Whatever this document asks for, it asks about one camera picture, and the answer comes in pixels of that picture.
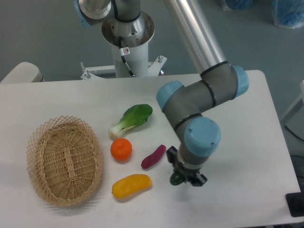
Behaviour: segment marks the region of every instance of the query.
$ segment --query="black cable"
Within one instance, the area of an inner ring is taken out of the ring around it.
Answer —
[[[301,137],[297,136],[295,133],[293,133],[286,125],[284,125],[284,127],[286,128],[287,131],[290,132],[290,134],[292,134],[295,138],[297,138],[298,140],[304,142],[304,139],[302,139]]]
[[[290,155],[290,157],[299,157],[299,158],[304,158],[303,156],[300,156],[300,155]]]
[[[122,48],[123,48],[123,46],[122,46],[122,40],[123,40],[123,38],[122,38],[121,36],[119,36],[119,37],[118,37],[118,48],[119,48],[119,49],[122,49]],[[130,67],[129,67],[129,64],[128,64],[127,61],[125,60],[124,55],[121,55],[121,57],[122,57],[123,63],[126,65],[128,71],[129,71],[130,76],[131,76],[131,77],[135,77],[134,73],[132,72],[132,70],[131,70]]]

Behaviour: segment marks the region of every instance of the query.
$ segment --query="yellow toy vegetable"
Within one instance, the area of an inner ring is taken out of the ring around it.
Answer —
[[[117,181],[112,186],[114,197],[122,199],[152,186],[152,180],[145,174],[133,174]]]

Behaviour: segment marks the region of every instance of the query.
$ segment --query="screw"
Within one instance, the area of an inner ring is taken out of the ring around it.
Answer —
[[[163,59],[163,57],[162,57],[162,56],[158,56],[158,62],[159,62],[159,63],[161,63],[161,62],[162,62],[162,61],[161,61],[162,59]]]
[[[90,75],[90,73],[89,73],[88,70],[86,71],[86,77],[87,77],[87,78],[91,78],[91,75]]]

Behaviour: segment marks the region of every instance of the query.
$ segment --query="blue joint cap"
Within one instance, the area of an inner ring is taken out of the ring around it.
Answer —
[[[207,117],[192,120],[184,132],[188,150],[196,156],[208,157],[217,148],[221,134],[219,126]]]
[[[162,88],[159,89],[156,95],[156,100],[162,111],[170,97],[181,87],[184,87],[184,85],[180,81],[173,81],[163,85]]]
[[[244,94],[248,88],[249,88],[249,77],[246,73],[245,70],[243,70],[242,67],[238,67],[238,66],[233,66],[234,70],[236,71],[237,74],[237,93],[236,93],[236,97]]]
[[[84,18],[84,16],[82,15],[81,11],[80,11],[80,8],[79,8],[79,5],[78,5],[78,0],[73,0],[73,4],[74,4],[74,7],[76,9],[76,12],[82,22],[82,24],[86,27],[86,28],[89,28],[91,27],[91,25],[86,21],[86,19]]]

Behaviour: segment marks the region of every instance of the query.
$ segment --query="metal bracket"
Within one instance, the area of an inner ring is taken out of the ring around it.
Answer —
[[[148,76],[158,76],[164,75],[164,71],[162,70],[163,65],[167,61],[167,58],[164,56],[158,56],[154,62],[149,62],[149,69],[148,69]],[[85,67],[84,63],[81,62],[81,68],[83,74],[81,75],[81,79],[88,80],[88,79],[103,79],[103,77],[99,77],[96,75],[103,75],[103,74],[114,74],[115,67],[114,65],[111,66],[94,66],[94,67]]]

